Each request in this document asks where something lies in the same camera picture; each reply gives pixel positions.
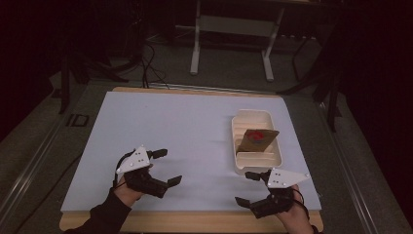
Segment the wire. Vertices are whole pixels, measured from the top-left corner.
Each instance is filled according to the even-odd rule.
[[[169,85],[167,82],[165,82],[165,79],[167,78],[167,74],[164,71],[161,71],[159,69],[156,69],[155,67],[153,67],[151,64],[149,65],[149,68],[152,70],[152,72],[158,77],[158,80],[154,80],[151,81],[149,83],[158,83],[158,82],[162,82],[164,83],[164,85],[170,90]]]
[[[116,190],[118,187],[124,185],[125,183],[126,183],[126,182],[123,182],[123,183],[121,183],[121,184],[116,185],[116,187],[113,187],[113,191]]]
[[[154,56],[155,56],[155,49],[154,49],[151,45],[146,44],[146,43],[145,43],[145,46],[149,47],[149,48],[152,50],[152,56],[151,56],[151,58],[148,60],[148,64],[147,64],[147,65],[145,65],[146,59],[142,58],[142,65],[143,65],[142,87],[149,89],[147,71],[148,71],[148,67],[150,67],[150,65],[151,65],[151,63],[152,63],[152,60],[153,60],[153,58],[154,58]]]
[[[134,151],[135,151],[135,149],[134,149],[133,151],[125,154],[124,156],[122,156],[122,158],[118,161],[118,164],[116,165],[116,170],[115,170],[115,177],[113,178],[113,183],[112,183],[112,185],[113,185],[112,187],[113,187],[113,188],[116,188],[116,187],[117,187],[116,184],[118,184],[118,174],[116,173],[116,171],[121,167],[122,162],[123,162],[126,158],[130,157],[130,156],[134,153]]]
[[[303,205],[304,205],[304,196],[303,196],[303,194],[299,191],[299,190],[297,190],[297,189],[295,189],[295,188],[291,188],[293,191],[296,191],[298,194],[300,194],[300,196],[301,196],[301,201],[302,201],[302,203],[303,203]]]
[[[195,32],[195,29],[192,29],[192,28],[191,28],[191,29],[188,29],[188,31],[183,32],[183,33],[181,33],[181,34],[179,34],[179,35],[176,35],[176,36],[174,37],[174,39],[184,37],[184,36],[186,36],[186,35],[191,34],[192,32]],[[168,40],[168,39],[165,39],[160,33],[157,33],[157,34],[155,34],[155,35],[153,35],[153,36],[150,36],[150,37],[146,38],[145,41],[150,42],[150,43],[155,43],[155,44],[166,44],[166,43],[169,42],[169,40]]]
[[[306,208],[306,206],[304,206],[304,204],[300,203],[299,201],[292,199],[292,201],[297,204],[298,206],[300,206],[304,212],[306,212],[307,218],[310,219],[310,214],[309,214],[309,210]]]
[[[55,184],[52,186],[52,188],[48,191],[48,193],[43,197],[42,201],[36,206],[36,208],[24,219],[24,221],[19,225],[18,229],[13,232],[14,234],[19,233],[22,227],[30,220],[31,217],[36,213],[36,211],[43,205],[43,203],[48,199],[48,197],[52,194],[52,192],[55,190],[57,185],[60,183],[61,179],[66,175],[67,171],[82,157],[83,152],[77,156],[70,164],[67,166],[67,168],[63,171],[63,173],[60,175],[60,177],[57,179]]]

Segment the white tray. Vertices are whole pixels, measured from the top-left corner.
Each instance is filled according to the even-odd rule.
[[[267,111],[250,109],[238,111],[232,120],[236,173],[239,175],[244,175],[245,172],[264,173],[268,169],[280,167],[282,156],[277,138],[270,143],[264,152],[237,153],[237,149],[248,129],[275,130],[271,115]]]

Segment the forearm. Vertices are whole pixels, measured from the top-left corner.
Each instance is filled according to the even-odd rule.
[[[117,234],[131,208],[112,191],[101,205],[91,209],[91,218],[82,226],[65,231],[65,234]]]
[[[285,227],[288,234],[322,234],[314,225],[297,225],[293,227]]]

